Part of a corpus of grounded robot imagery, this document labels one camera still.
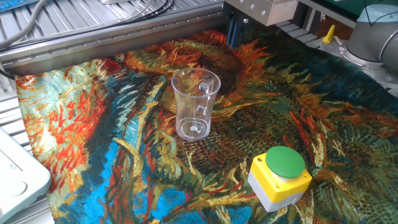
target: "colorful fabric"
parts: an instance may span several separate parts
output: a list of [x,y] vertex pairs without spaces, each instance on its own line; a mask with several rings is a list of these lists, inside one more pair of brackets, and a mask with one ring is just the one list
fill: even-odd
[[[51,172],[56,223],[394,223],[398,99],[354,66],[276,27],[231,50],[217,30],[17,78],[34,156]],[[211,133],[175,133],[170,79],[221,79]],[[313,180],[267,213],[254,156],[288,146]]]

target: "white plastic casing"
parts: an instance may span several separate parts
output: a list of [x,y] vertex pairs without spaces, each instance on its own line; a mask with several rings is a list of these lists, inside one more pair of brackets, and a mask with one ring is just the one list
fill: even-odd
[[50,172],[0,128],[0,224],[50,188]]
[[285,198],[281,202],[274,203],[271,202],[271,200],[269,200],[269,197],[267,196],[266,192],[262,189],[259,181],[255,178],[255,176],[251,171],[249,173],[248,182],[250,184],[250,187],[253,189],[254,193],[256,193],[257,197],[259,198],[262,206],[266,209],[267,212],[278,211],[281,208],[294,204],[298,202],[304,194],[304,192],[293,194]]

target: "black mount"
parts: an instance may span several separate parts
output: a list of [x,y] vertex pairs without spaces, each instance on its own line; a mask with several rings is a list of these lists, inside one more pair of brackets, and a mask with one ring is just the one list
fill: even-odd
[[241,45],[244,29],[253,26],[256,22],[248,15],[224,2],[223,15],[230,19],[229,31],[226,43],[235,48]]

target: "green button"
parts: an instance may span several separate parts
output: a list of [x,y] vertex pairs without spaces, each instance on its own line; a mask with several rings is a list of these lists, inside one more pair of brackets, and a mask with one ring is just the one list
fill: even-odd
[[280,177],[298,177],[305,168],[303,157],[295,150],[276,146],[268,150],[266,163],[273,173]]

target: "plastic cup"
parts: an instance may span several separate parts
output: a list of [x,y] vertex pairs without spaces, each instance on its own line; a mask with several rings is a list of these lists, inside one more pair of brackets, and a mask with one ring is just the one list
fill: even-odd
[[202,68],[186,68],[174,73],[175,129],[186,141],[199,141],[210,133],[211,114],[221,81]]

